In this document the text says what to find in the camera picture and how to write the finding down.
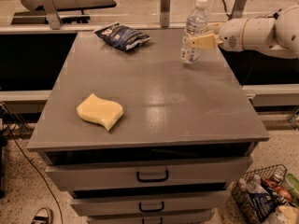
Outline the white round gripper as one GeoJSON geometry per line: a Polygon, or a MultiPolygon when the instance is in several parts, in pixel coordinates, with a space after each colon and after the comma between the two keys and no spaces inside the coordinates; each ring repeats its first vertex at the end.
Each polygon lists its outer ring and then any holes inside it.
{"type": "Polygon", "coordinates": [[[220,45],[226,51],[243,51],[243,34],[247,21],[247,19],[232,19],[225,23],[209,23],[206,31],[212,34],[190,37],[188,44],[196,49],[214,49],[220,45]]]}

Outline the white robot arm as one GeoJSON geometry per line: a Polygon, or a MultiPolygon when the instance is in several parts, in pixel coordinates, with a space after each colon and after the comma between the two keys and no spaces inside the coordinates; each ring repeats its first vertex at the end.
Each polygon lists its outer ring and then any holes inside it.
{"type": "Polygon", "coordinates": [[[187,44],[196,49],[255,50],[270,57],[298,59],[299,6],[282,9],[270,18],[211,23],[202,34],[189,37],[187,44]]]}

